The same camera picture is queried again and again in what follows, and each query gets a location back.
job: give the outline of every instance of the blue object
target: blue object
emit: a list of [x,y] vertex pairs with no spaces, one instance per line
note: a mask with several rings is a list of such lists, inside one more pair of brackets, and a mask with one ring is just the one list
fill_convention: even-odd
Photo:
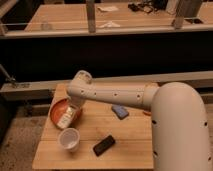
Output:
[[115,114],[120,120],[124,119],[125,117],[129,115],[129,112],[123,106],[112,105],[111,109],[113,112],[115,112]]

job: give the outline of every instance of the wooden tabletop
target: wooden tabletop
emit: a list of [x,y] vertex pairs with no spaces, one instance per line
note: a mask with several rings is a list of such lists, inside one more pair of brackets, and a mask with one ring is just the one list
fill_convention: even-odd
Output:
[[[98,3],[95,4],[96,27],[113,21],[120,27],[170,26],[174,15],[159,10],[146,14],[132,12],[128,3]],[[97,7],[116,6],[118,11],[100,12]],[[206,24],[213,24],[213,2],[203,3],[198,17]],[[40,5],[37,12],[26,27],[26,31],[42,30],[42,23],[48,23],[53,30],[87,29],[85,4]]]
[[[56,88],[51,106],[66,98],[66,84]],[[80,132],[80,146],[75,153],[60,148],[60,130],[48,117],[33,161],[34,169],[152,169],[150,117],[142,110],[127,108],[130,116],[119,120],[111,105],[86,101],[82,117],[74,127]],[[111,134],[116,144],[96,157],[92,148]]]

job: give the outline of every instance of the paper cup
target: paper cup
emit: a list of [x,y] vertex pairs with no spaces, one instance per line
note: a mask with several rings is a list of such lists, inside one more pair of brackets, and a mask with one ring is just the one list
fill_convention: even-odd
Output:
[[75,152],[79,146],[80,135],[74,128],[64,129],[58,136],[59,145],[70,152]]

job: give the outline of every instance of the smartphone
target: smartphone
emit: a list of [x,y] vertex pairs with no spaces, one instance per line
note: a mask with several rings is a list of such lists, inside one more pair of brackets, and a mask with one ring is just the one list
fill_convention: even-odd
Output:
[[199,18],[195,18],[195,19],[186,19],[187,22],[191,23],[191,24],[203,24],[203,21],[200,20]]
[[107,149],[109,149],[113,144],[115,144],[115,139],[112,137],[112,135],[109,135],[108,137],[103,139],[101,142],[96,144],[93,147],[93,151],[95,152],[96,156],[100,156]]

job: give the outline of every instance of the floor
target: floor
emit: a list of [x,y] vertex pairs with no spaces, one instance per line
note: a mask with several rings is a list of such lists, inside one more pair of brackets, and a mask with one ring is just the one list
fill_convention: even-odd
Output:
[[[1,171],[32,171],[32,161],[41,137],[49,105],[33,108],[26,116],[23,107],[17,111],[0,148]],[[206,105],[213,151],[213,103]]]

